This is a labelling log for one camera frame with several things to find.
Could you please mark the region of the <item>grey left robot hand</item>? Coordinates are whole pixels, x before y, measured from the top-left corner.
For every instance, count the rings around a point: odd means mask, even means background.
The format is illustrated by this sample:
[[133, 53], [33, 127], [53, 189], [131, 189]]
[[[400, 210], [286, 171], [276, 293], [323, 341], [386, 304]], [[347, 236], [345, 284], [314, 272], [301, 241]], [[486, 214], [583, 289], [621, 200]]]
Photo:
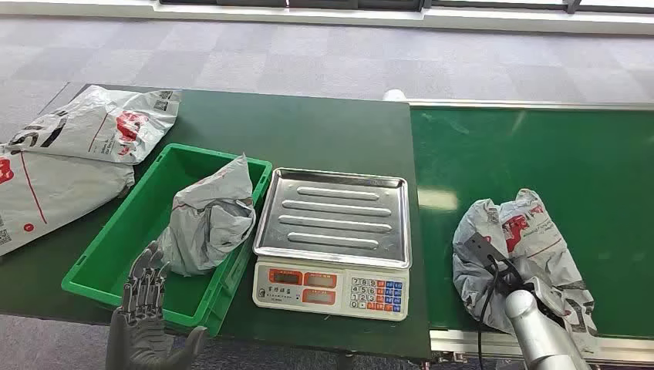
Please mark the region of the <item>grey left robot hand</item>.
[[183, 347], [167, 347], [163, 299], [170, 264], [163, 255], [153, 240], [133, 262], [112, 314], [106, 369], [190, 369], [204, 348], [209, 338], [204, 326], [193, 328]]

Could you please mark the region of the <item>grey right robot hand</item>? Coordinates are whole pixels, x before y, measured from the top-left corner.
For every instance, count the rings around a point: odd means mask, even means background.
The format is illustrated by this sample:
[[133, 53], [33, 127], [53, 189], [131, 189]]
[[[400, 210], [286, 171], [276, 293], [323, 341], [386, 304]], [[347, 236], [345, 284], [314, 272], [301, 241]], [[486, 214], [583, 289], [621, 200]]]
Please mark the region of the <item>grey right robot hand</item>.
[[552, 287], [547, 280], [533, 276], [523, 281], [517, 290], [525, 290], [536, 300], [538, 310], [556, 324], [565, 328], [564, 318], [568, 315], [562, 293]]

